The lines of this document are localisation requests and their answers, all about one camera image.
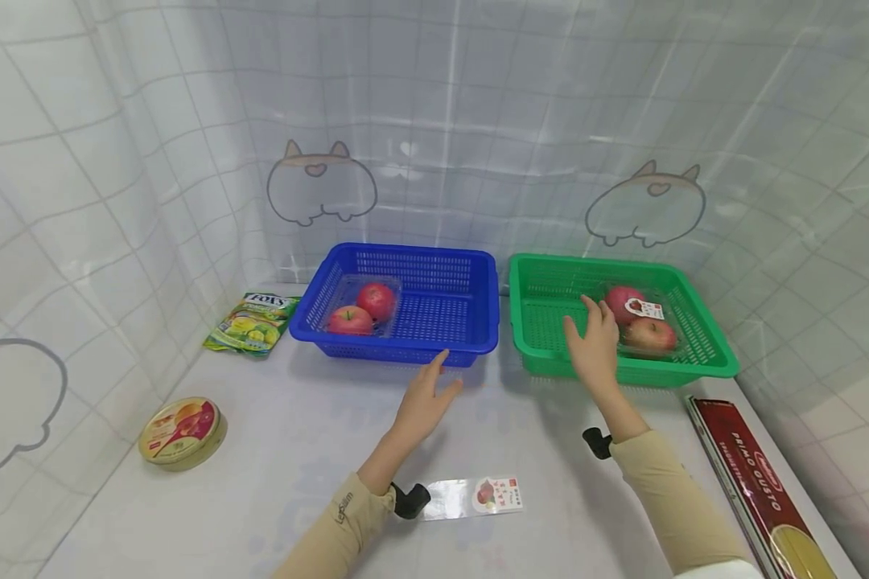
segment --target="white backdrop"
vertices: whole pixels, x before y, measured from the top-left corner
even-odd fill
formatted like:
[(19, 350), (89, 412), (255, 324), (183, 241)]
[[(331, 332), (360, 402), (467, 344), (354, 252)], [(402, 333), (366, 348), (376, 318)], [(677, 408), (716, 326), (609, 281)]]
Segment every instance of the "white backdrop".
[(0, 0), (0, 577), (345, 241), (684, 269), (869, 574), (869, 0)]

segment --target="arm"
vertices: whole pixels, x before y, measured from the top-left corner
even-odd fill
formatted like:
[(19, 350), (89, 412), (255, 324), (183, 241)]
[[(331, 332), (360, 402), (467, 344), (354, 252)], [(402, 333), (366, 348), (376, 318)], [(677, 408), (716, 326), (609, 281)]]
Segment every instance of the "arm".
[(390, 487), (393, 476), (463, 390), (463, 382), (454, 380), (441, 394), (435, 391), (446, 358), (447, 350), (418, 371), (399, 404), (393, 426), (299, 539), (274, 579), (341, 579), (348, 574), (396, 507), (396, 492)]
[(589, 311), (585, 337), (573, 319), (563, 321), (570, 359), (603, 414), (612, 433), (612, 457), (647, 512), (673, 573), (745, 560), (746, 550), (732, 526), (686, 473), (669, 443), (650, 430), (619, 390), (618, 326), (609, 306), (597, 306), (585, 295), (583, 303)]

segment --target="white tabletop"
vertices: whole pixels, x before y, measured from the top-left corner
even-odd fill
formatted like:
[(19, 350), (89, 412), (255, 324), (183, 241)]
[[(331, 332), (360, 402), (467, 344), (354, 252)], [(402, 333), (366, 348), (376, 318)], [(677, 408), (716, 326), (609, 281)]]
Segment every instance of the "white tabletop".
[[(204, 352), (173, 397), (207, 396), (219, 405), (229, 421), (222, 447), (182, 474), (131, 452), (39, 576), (268, 577), (391, 425), (415, 371), (326, 358), (289, 335), (262, 361)], [(607, 431), (579, 384), (522, 370), (506, 322), (500, 346), (463, 376), (463, 395), (397, 483), (408, 490), (415, 482), (513, 475), (525, 511), (393, 518), (354, 577), (670, 577), (617, 465), (595, 458), (580, 437), (588, 426)], [(678, 394), (625, 392), (733, 520)], [(738, 405), (838, 577), (858, 578), (734, 380), (699, 380), (682, 394), (690, 392)]]

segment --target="fox's candy bag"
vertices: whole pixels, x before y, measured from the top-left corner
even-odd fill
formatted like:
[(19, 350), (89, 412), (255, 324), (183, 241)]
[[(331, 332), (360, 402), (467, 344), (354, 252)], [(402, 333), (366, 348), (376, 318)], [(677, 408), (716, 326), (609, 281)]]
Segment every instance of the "fox's candy bag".
[(203, 342), (210, 350), (233, 350), (266, 358), (293, 317), (299, 298), (247, 293)]

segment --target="apple price label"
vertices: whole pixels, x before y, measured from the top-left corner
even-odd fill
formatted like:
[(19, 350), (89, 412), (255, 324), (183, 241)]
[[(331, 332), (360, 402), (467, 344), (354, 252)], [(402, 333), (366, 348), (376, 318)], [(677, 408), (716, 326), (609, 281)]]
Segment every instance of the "apple price label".
[(624, 303), (626, 310), (634, 315), (643, 318), (665, 319), (664, 306), (654, 304), (653, 302), (645, 302), (642, 299), (631, 298)]
[(428, 483), (432, 495), (421, 519), (464, 519), (522, 511), (518, 477), (457, 479)]

